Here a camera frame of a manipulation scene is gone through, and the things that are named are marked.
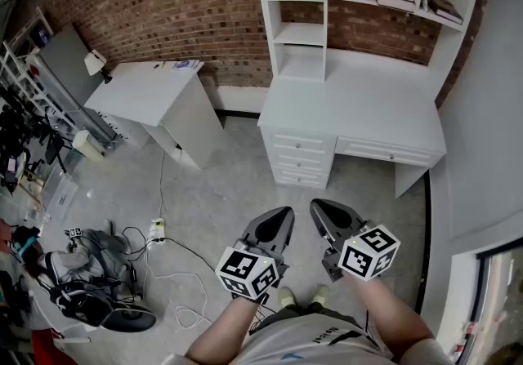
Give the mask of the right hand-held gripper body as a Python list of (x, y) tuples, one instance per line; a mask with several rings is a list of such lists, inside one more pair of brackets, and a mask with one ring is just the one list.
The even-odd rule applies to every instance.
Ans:
[(363, 219), (352, 208), (315, 198), (310, 214), (320, 236), (328, 243), (322, 265), (332, 281), (348, 273), (363, 281), (391, 267), (400, 240), (384, 225)]

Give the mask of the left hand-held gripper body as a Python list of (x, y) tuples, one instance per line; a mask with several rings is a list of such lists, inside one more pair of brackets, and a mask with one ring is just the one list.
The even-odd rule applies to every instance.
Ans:
[(288, 266), (284, 250), (290, 244), (294, 211), (278, 207), (250, 221), (240, 238), (227, 247), (215, 274), (232, 294), (248, 300), (267, 300), (268, 291), (278, 287)]

